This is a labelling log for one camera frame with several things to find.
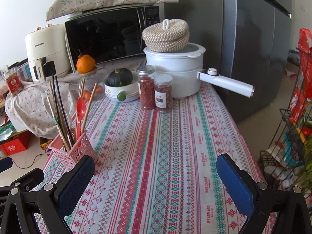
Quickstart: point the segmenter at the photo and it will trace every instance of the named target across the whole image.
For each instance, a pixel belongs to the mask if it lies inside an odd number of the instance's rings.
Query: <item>silver screw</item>
[[[15,187],[11,190],[11,195],[15,195],[17,193],[18,193],[18,188]]]
[[[47,183],[44,185],[43,189],[46,191],[50,191],[53,188],[53,184],[52,183]]]
[[[268,188],[268,185],[264,182],[259,182],[258,183],[258,187],[261,189],[261,190],[266,190]]]
[[[298,187],[298,186],[294,186],[293,190],[294,190],[295,193],[301,193],[301,188]]]

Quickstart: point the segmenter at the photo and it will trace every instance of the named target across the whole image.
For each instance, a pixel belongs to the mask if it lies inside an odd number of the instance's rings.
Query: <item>refrigerator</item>
[[[188,22],[190,42],[206,48],[204,68],[255,86],[252,98],[217,87],[236,122],[273,101],[291,38],[291,0],[179,0],[165,18]]]

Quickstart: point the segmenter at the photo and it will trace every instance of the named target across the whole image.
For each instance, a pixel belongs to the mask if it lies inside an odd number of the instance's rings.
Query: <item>green handle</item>
[[[119,92],[117,95],[117,99],[120,102],[125,101],[126,100],[126,93],[124,91]]]

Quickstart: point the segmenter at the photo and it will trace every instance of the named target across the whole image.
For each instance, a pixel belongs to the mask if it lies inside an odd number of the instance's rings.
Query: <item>dark green pumpkin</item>
[[[111,87],[121,87],[132,83],[133,74],[127,68],[116,68],[105,79],[105,84]]]

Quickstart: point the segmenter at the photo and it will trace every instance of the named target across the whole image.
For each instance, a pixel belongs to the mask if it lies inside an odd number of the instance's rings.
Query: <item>pink plastic utensil holder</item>
[[[60,135],[57,135],[57,137],[54,138],[48,148],[56,154],[57,158],[68,170],[71,170],[84,155],[92,157],[94,162],[96,162],[97,159],[96,153],[94,152],[85,132],[82,133],[69,152],[61,150],[64,146]]]

